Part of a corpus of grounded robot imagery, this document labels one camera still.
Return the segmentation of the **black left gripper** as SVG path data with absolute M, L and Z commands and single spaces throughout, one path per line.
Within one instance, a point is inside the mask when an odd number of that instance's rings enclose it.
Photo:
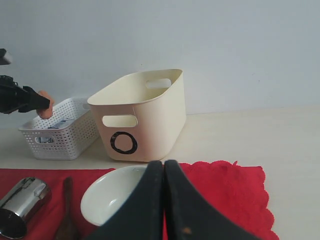
M 10 114 L 46 110 L 50 100 L 41 96 L 29 86 L 20 87 L 11 76 L 0 76 L 0 112 Z

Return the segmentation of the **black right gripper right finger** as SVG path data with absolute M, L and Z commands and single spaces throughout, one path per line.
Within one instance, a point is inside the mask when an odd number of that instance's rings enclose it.
M 169 240 L 257 240 L 211 206 L 176 160 L 164 163 L 164 210 Z

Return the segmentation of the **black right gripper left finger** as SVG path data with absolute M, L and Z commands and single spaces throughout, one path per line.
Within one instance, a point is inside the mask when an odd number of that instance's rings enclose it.
M 120 209 L 87 240 L 161 240 L 163 238 L 163 165 L 151 161 Z

